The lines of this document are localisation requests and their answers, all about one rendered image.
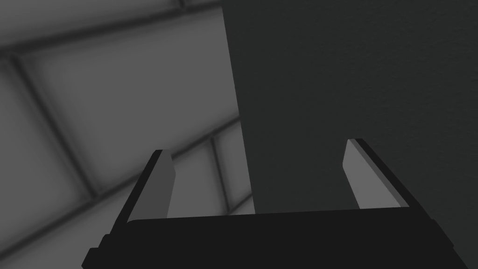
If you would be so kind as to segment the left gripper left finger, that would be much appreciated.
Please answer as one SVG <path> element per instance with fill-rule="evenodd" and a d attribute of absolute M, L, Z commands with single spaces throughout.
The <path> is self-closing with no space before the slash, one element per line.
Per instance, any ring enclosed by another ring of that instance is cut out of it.
<path fill-rule="evenodd" d="M 176 171 L 168 150 L 155 150 L 121 209 L 112 231 L 127 223 L 167 217 Z"/>

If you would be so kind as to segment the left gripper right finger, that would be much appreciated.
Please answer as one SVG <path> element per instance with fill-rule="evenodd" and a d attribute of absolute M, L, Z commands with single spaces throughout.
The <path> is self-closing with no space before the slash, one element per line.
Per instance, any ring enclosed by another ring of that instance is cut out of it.
<path fill-rule="evenodd" d="M 364 139 L 347 140 L 342 168 L 360 209 L 419 209 L 411 192 Z"/>

